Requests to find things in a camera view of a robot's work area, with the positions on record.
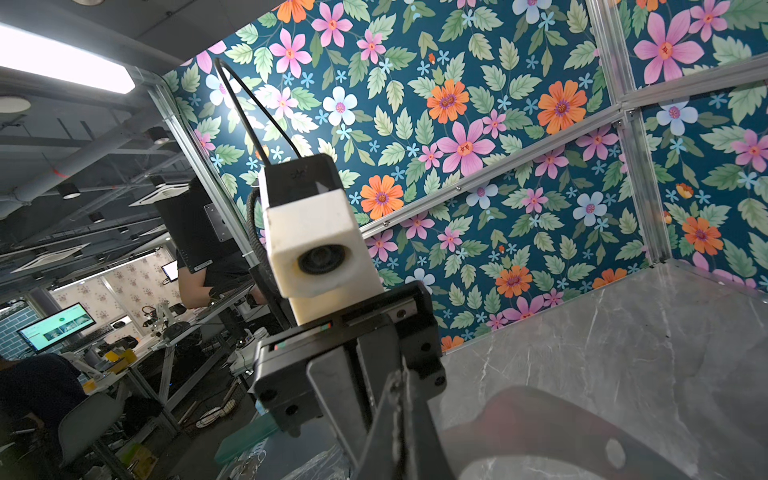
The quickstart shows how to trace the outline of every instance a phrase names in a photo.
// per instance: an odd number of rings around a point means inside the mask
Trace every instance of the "camera lens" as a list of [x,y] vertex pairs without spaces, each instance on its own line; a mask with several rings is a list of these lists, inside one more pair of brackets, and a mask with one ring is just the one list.
[[299,268],[309,275],[323,275],[339,268],[344,256],[344,247],[341,245],[315,247],[299,257]]

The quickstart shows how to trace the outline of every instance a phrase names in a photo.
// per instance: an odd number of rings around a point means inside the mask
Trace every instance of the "marble tabletop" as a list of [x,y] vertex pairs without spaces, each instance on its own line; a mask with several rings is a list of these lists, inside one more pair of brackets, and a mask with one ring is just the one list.
[[[691,478],[768,478],[768,305],[669,263],[465,344],[443,358],[439,429],[509,386],[621,427]],[[599,478],[546,458],[470,465],[462,480]]]

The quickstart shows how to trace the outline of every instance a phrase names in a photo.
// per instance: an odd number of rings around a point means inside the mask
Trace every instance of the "orange flower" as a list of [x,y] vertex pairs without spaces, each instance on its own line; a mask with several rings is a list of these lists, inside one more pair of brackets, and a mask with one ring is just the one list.
[[531,288],[533,276],[528,273],[524,266],[512,265],[511,270],[502,270],[502,274],[496,279],[496,290],[499,293],[512,298],[515,295],[522,295]]
[[688,223],[683,224],[685,240],[694,246],[697,252],[707,255],[717,255],[718,250],[723,249],[723,241],[720,239],[720,231],[710,227],[710,221],[706,218],[688,217]]
[[587,103],[587,95],[578,89],[578,84],[573,80],[565,82],[565,89],[560,81],[549,86],[549,95],[543,94],[538,101],[541,112],[538,114],[538,123],[547,127],[547,133],[552,135],[560,130],[565,130],[577,121],[584,120],[587,111],[581,106]]
[[691,198],[694,195],[694,189],[686,184],[677,184],[677,192],[685,199]]
[[614,269],[609,268],[603,272],[603,278],[597,278],[594,280],[592,283],[592,288],[600,288],[601,286],[606,286],[609,283],[613,283],[616,280],[621,280],[626,276],[627,271],[623,268],[617,268],[616,273],[614,273]]
[[432,89],[432,97],[427,100],[429,116],[440,124],[447,124],[448,120],[455,121],[459,115],[467,111],[465,103],[469,101],[469,93],[464,91],[464,84],[448,80],[442,87]]
[[283,22],[290,22],[291,15],[295,23],[306,20],[306,11],[312,10],[315,0],[287,0],[277,9],[277,18]]
[[451,338],[451,336],[444,336],[442,337],[442,351],[447,352],[450,349],[456,348],[457,346],[464,343],[464,339],[460,336],[455,336]]
[[384,175],[382,180],[379,175],[369,178],[368,185],[362,186],[360,194],[365,200],[362,201],[362,210],[366,213],[371,212],[371,218],[378,220],[385,215],[389,215],[395,210],[402,208],[403,202],[402,187],[395,185],[395,179],[389,175]]

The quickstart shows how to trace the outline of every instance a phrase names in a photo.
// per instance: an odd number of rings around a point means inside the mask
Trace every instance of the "computer monitor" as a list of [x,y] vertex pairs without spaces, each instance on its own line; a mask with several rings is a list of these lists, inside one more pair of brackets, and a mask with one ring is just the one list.
[[95,324],[96,320],[76,303],[20,329],[18,334],[34,351],[41,352]]
[[166,263],[163,265],[163,271],[165,272],[165,276],[168,277],[169,282],[174,282],[178,280],[179,278],[179,261],[174,260],[171,263]]

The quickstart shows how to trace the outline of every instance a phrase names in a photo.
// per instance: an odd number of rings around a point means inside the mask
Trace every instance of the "black monitor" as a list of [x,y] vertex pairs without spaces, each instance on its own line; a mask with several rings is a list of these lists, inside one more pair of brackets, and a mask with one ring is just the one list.
[[42,352],[93,325],[96,320],[76,303],[20,329],[18,334],[34,351]]

